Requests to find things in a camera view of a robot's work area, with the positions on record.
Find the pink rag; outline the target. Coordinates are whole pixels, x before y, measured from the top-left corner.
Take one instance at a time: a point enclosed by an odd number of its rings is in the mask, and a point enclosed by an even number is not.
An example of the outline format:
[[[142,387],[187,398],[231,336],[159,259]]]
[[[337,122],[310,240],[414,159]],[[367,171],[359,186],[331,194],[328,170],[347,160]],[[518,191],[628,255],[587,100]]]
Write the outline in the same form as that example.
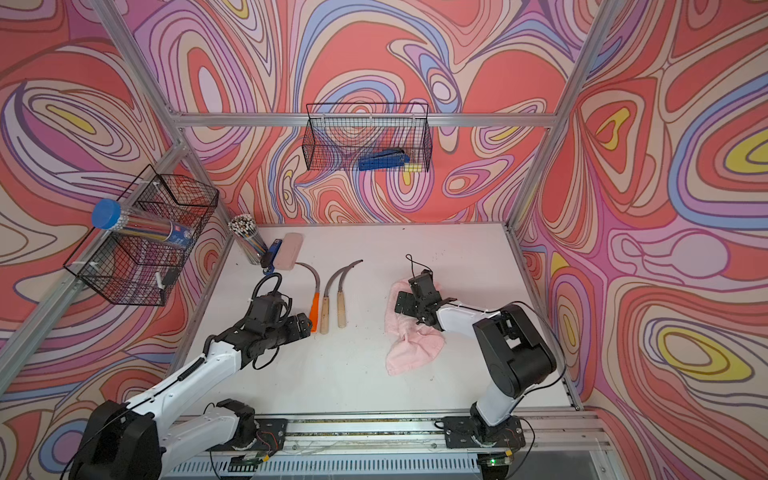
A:
[[[445,338],[440,331],[395,312],[399,293],[410,293],[406,279],[398,280],[391,286],[385,309],[385,332],[395,337],[385,359],[386,371],[390,376],[402,375],[431,363],[445,345]]]

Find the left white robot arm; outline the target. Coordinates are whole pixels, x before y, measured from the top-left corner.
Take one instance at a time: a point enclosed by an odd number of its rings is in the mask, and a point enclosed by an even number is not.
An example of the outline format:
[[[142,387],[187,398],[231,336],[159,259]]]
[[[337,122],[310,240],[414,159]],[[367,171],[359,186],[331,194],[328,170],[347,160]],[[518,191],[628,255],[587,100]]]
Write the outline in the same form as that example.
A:
[[[67,465],[68,478],[160,479],[213,447],[249,450],[262,442],[254,409],[238,400],[224,399],[192,420],[179,419],[265,352],[309,337],[310,318],[290,309],[278,292],[253,298],[245,316],[210,336],[202,353],[181,370],[124,403],[98,406]]]

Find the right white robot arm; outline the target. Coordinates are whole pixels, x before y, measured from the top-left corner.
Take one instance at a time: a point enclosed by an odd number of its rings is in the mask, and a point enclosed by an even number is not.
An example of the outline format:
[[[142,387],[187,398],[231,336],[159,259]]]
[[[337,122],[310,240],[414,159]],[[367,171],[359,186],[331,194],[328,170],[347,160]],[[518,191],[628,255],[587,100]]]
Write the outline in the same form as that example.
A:
[[[442,296],[429,269],[407,284],[406,291],[395,294],[395,314],[438,332],[459,333],[477,341],[491,378],[484,396],[470,408],[479,429],[506,423],[521,400],[540,389],[557,370],[556,355],[531,320],[533,309],[526,303],[512,301],[496,309],[465,305]]]

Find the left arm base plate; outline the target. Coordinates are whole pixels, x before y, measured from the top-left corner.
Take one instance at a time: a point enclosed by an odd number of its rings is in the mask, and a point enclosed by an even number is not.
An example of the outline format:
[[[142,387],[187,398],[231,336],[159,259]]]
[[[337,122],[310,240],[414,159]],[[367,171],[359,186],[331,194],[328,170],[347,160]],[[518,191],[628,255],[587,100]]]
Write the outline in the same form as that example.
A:
[[[208,449],[208,452],[261,452],[274,454],[284,448],[288,427],[287,418],[257,418],[253,433],[246,433],[244,440],[237,433],[234,440]]]

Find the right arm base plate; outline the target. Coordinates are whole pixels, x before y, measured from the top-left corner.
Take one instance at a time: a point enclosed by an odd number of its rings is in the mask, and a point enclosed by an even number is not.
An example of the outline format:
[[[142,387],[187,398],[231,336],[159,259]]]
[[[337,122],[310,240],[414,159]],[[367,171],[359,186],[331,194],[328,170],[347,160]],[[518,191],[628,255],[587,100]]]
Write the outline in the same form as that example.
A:
[[[447,416],[437,422],[449,449],[503,448],[513,452],[526,445],[521,420],[509,416],[496,426],[488,426],[477,416]]]

